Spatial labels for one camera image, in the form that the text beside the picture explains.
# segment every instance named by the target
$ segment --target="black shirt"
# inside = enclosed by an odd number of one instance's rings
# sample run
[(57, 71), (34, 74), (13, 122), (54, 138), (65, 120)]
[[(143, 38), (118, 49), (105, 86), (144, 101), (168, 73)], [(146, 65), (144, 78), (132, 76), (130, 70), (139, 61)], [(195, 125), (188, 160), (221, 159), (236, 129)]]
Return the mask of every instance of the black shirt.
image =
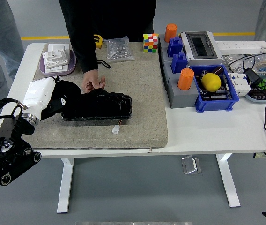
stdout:
[(152, 23), (156, 0), (59, 0), (78, 62), (85, 73), (98, 69), (94, 34), (141, 41)]

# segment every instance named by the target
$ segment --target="human hand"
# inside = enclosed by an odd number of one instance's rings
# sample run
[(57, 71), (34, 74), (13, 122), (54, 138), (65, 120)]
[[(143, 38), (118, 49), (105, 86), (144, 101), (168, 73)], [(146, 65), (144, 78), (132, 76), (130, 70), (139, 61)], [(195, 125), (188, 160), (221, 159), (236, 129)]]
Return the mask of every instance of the human hand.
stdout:
[(97, 69), (93, 69), (84, 73), (82, 88), (84, 93), (91, 92), (93, 89), (103, 88), (105, 87), (105, 77), (102, 76), (100, 82), (98, 80), (99, 74)]

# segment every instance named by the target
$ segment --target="tape measure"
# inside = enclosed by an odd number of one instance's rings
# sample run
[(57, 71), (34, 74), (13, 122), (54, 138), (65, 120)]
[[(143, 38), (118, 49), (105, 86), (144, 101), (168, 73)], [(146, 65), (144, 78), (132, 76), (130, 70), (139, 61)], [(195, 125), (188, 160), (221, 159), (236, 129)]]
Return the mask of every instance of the tape measure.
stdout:
[(103, 38), (98, 34), (94, 34), (94, 40), (96, 43), (96, 48), (102, 48)]

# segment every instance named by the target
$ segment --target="yellow ball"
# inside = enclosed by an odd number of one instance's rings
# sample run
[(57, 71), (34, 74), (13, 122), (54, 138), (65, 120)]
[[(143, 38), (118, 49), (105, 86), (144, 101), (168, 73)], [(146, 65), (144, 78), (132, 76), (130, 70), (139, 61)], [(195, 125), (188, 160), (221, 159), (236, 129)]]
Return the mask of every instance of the yellow ball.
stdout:
[(203, 87), (210, 92), (216, 92), (222, 85), (221, 79), (218, 75), (207, 73), (202, 77)]

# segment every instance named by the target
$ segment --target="black sleeve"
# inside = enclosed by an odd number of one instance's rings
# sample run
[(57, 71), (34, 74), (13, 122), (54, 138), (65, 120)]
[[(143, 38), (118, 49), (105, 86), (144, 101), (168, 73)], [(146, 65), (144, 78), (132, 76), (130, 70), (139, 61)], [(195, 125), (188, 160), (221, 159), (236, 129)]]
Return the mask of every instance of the black sleeve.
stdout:
[(85, 73), (98, 69), (89, 1), (59, 0), (70, 41)]

